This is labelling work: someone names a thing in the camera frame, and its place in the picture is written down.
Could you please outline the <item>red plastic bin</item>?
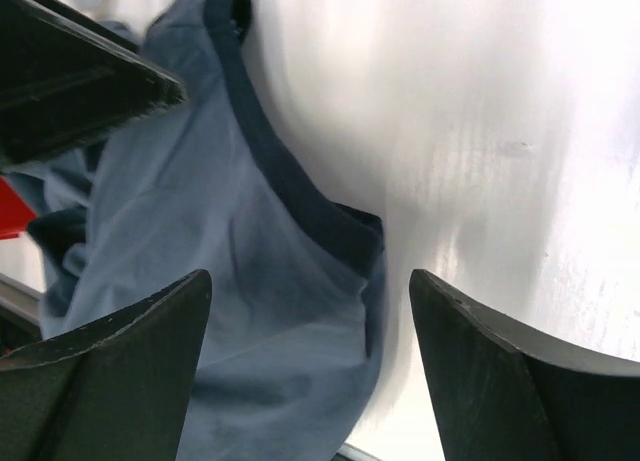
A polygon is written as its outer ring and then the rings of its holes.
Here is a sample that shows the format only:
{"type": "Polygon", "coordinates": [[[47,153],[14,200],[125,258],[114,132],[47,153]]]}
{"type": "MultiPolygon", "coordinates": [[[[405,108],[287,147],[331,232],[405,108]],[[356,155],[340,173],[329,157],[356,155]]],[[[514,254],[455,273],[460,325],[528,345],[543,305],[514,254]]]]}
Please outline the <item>red plastic bin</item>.
{"type": "Polygon", "coordinates": [[[35,218],[33,211],[17,196],[13,189],[0,180],[0,239],[19,237],[35,218]]]}

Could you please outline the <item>blue tank top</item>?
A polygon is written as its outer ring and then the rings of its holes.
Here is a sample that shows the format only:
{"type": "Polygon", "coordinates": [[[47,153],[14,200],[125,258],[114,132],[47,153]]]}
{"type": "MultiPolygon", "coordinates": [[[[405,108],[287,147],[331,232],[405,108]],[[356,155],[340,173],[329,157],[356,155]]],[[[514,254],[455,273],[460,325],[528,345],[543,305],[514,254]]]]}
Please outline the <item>blue tank top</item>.
{"type": "Polygon", "coordinates": [[[329,460],[380,371],[383,228],[275,134],[241,56],[250,19],[251,0],[175,0],[140,52],[188,102],[6,179],[36,214],[46,338],[210,274],[179,459],[329,460]]]}

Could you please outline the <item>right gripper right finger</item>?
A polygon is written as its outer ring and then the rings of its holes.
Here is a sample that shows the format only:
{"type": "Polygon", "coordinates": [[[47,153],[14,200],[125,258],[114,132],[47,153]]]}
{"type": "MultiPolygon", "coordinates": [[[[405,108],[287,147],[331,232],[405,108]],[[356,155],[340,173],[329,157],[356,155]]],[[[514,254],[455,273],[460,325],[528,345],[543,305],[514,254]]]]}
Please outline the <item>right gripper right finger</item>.
{"type": "Polygon", "coordinates": [[[638,363],[539,331],[425,270],[409,293],[446,459],[638,459],[638,363]]]}

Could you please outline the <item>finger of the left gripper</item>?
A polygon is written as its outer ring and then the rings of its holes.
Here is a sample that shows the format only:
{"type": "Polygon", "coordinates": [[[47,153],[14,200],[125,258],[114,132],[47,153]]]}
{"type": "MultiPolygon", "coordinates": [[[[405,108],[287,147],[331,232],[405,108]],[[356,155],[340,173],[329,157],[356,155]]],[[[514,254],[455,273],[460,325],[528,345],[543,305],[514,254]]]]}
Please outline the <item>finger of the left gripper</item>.
{"type": "Polygon", "coordinates": [[[1,0],[1,163],[53,158],[184,103],[178,78],[58,0],[1,0]]]}

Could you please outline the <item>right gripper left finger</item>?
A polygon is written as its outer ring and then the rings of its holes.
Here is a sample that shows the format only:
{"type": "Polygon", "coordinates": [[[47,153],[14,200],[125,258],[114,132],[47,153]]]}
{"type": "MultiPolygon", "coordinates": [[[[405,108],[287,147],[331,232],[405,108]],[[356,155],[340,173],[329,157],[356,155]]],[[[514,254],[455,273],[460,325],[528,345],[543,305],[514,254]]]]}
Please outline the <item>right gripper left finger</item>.
{"type": "Polygon", "coordinates": [[[211,294],[196,270],[3,357],[2,459],[175,459],[211,294]]]}

